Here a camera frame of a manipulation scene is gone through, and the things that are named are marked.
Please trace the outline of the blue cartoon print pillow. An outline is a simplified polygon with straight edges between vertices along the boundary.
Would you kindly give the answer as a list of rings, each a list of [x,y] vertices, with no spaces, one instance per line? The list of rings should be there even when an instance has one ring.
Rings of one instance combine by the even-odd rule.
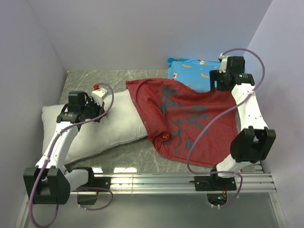
[[[218,70],[219,62],[199,59],[168,58],[169,79],[177,80],[197,92],[210,90],[209,72]]]

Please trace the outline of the right control board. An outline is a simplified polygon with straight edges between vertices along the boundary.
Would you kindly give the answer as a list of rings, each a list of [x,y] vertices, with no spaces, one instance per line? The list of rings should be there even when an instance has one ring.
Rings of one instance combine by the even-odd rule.
[[[212,193],[212,194],[207,194],[207,200],[211,205],[223,206],[227,203],[228,197],[226,193]]]

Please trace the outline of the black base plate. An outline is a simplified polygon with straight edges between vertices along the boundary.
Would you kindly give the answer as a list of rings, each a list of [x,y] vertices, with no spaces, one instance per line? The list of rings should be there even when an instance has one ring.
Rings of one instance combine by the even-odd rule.
[[[195,176],[192,182],[195,185],[195,191],[237,190],[234,178],[222,178],[217,174]]]
[[[110,189],[111,177],[93,177],[86,184],[76,188],[76,191],[105,192]]]

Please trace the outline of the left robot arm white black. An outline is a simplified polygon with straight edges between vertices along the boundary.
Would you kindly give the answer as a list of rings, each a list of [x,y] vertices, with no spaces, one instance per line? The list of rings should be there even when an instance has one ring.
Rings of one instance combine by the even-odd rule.
[[[70,146],[81,126],[89,122],[99,122],[105,115],[104,100],[94,98],[83,91],[70,92],[56,119],[52,140],[41,159],[33,168],[26,168],[23,179],[30,205],[66,204],[70,192],[81,187],[90,191],[96,180],[91,168],[64,172],[64,163]]]

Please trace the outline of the aluminium rail frame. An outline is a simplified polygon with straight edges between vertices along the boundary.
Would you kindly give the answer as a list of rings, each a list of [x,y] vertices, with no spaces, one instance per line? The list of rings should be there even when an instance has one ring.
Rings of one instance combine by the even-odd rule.
[[[38,205],[38,223],[55,228],[285,228],[287,222],[270,173],[261,163],[236,178],[238,195],[213,206],[195,191],[191,173],[113,173],[110,193],[72,192],[67,204]]]

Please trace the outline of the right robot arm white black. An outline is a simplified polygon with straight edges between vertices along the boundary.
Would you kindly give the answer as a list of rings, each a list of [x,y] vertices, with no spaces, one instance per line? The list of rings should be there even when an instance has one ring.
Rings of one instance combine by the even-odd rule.
[[[212,92],[230,91],[239,115],[239,133],[230,144],[230,154],[213,169],[209,178],[211,188],[221,189],[244,167],[266,159],[276,132],[268,128],[259,109],[254,91],[255,81],[245,73],[245,60],[238,56],[219,57],[220,67],[210,72]]]

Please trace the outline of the white pillow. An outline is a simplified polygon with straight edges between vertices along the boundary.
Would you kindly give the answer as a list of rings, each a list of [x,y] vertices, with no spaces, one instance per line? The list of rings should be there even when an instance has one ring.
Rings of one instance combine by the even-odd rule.
[[[108,113],[100,122],[86,123],[80,129],[74,127],[74,134],[66,132],[57,140],[60,143],[68,138],[64,145],[68,150],[53,151],[49,158],[51,162],[68,164],[147,136],[128,90],[109,95],[104,105]]]

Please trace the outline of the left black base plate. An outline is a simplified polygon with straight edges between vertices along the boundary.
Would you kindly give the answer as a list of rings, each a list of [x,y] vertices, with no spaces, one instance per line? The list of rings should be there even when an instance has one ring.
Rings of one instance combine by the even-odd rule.
[[[93,177],[86,184],[76,188],[76,191],[105,192],[110,189],[111,177]]]

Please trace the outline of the red pillowcase with grey print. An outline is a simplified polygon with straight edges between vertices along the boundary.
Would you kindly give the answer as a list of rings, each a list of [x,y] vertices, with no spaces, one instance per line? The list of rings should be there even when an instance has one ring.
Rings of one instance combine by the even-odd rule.
[[[238,135],[235,111],[197,139],[211,120],[236,104],[230,92],[197,92],[163,78],[127,81],[126,88],[160,156],[182,163],[190,158],[191,165],[212,167],[230,154]]]

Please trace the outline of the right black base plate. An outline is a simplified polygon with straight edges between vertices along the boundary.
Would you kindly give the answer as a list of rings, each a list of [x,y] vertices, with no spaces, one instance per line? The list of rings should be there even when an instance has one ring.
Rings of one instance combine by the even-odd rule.
[[[195,191],[237,190],[234,178],[222,178],[217,174],[195,176],[192,182],[195,185]]]

